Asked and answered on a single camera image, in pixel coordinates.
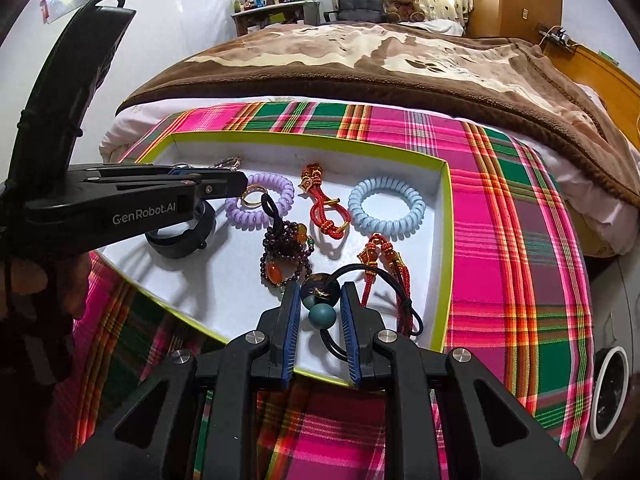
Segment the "black wristband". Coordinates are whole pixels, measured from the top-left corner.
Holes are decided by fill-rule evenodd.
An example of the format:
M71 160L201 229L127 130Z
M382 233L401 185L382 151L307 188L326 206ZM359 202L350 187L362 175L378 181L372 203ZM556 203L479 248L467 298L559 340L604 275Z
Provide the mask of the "black wristband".
M161 256L168 259L182 259L197 250L207 247L209 234L216 226L215 209L206 200L201 200L194 212L194 226L180 234L160 235L157 230L144 234L146 241Z

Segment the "black cord teal bead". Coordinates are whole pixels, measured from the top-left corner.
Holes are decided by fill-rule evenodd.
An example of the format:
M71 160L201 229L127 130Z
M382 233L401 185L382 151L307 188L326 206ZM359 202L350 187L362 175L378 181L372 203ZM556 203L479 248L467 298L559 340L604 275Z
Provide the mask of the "black cord teal bead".
M418 347L410 337L386 327L380 312L363 307L356 286L337 279L361 263L348 264L334 273L288 284L286 306L308 310L307 320L318 330L329 353L348 366L350 382L363 389L392 389L406 404L427 394L446 376L446 356Z

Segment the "red cord tassel charm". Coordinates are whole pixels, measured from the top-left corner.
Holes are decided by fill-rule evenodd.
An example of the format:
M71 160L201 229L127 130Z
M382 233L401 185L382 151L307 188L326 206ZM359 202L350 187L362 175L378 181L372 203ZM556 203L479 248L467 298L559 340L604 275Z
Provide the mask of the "red cord tassel charm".
M358 255L361 264L366 267L361 304L367 307L373 285L377 278L390 276L401 292L396 295L397 330L404 336L413 332L413 314L408 301L411 296L410 273L400 253L392 242L382 233L372 234Z

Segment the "red knot cord charm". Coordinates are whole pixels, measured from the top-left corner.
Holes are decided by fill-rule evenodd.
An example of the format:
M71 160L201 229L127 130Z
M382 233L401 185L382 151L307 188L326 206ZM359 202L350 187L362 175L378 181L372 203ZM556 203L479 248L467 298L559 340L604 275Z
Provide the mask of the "red knot cord charm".
M352 221L352 215L341 204L339 198L329 198L322 188L323 169L319 164L307 165L300 176L299 187L311 198L312 206L309 211L311 222L319 229L320 233L334 240L345 237L346 231ZM326 216L326 211L332 209L342 218L341 224L336 224Z

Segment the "cluttered wooden desk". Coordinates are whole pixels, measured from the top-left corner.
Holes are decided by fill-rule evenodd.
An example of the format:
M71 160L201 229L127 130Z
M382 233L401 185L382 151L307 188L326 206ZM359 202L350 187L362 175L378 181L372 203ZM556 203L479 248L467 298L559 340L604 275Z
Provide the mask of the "cluttered wooden desk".
M235 0L231 14L236 36L269 25L319 23L317 0Z

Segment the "black bin white rim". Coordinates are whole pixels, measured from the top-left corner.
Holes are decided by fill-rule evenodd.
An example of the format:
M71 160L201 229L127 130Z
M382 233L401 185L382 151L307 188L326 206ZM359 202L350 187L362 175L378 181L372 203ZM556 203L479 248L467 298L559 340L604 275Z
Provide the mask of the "black bin white rim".
M589 419L592 440L603 440L620 419L628 392L629 377L628 356L622 346L603 348L596 353Z

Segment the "white nightstand drawers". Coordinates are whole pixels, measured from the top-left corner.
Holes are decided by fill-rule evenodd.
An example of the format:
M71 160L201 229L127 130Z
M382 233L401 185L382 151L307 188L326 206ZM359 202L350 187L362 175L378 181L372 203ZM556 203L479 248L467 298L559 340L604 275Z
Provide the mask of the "white nightstand drawers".
M617 258L591 283L594 362L603 348L622 346L627 352L629 387L620 419L603 440L612 444L624 434L639 411L639 261Z

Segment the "dark grey chair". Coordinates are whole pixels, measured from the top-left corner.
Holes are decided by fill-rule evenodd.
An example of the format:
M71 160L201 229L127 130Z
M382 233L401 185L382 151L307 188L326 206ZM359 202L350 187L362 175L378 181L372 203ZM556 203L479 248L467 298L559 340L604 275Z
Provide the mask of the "dark grey chair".
M337 8L323 13L329 23L337 21L383 23L387 21L383 0L337 0Z

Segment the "brown teddy bear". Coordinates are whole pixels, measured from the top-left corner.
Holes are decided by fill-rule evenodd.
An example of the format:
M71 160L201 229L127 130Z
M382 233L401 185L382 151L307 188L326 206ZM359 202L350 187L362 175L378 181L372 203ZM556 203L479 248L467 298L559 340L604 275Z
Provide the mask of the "brown teddy bear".
M419 0L383 0L383 8L391 23L416 23L426 20Z

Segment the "white pillow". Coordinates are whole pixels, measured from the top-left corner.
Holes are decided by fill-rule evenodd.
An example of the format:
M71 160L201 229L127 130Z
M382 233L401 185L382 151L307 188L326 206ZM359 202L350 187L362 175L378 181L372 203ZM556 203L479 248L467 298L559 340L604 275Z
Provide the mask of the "white pillow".
M422 22L401 22L401 25L425 30L431 34L455 37L462 37L464 35L464 27L462 25L456 21L447 20L446 18L435 18L434 20Z

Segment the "brown fleece blanket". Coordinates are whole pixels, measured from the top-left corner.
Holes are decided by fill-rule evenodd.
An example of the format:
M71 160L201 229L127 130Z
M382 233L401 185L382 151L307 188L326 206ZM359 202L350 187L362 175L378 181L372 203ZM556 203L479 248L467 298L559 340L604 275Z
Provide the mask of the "brown fleece blanket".
M270 26L169 66L121 107L244 96L395 105L513 130L552 148L608 194L639 203L626 136L526 40L394 24Z

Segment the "wooden headboard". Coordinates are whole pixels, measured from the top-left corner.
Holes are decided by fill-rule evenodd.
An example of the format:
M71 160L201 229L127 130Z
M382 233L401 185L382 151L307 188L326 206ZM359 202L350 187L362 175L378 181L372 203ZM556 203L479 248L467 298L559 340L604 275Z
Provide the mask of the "wooden headboard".
M547 39L542 50L560 72L597 93L614 124L639 148L638 82L581 44L570 49Z

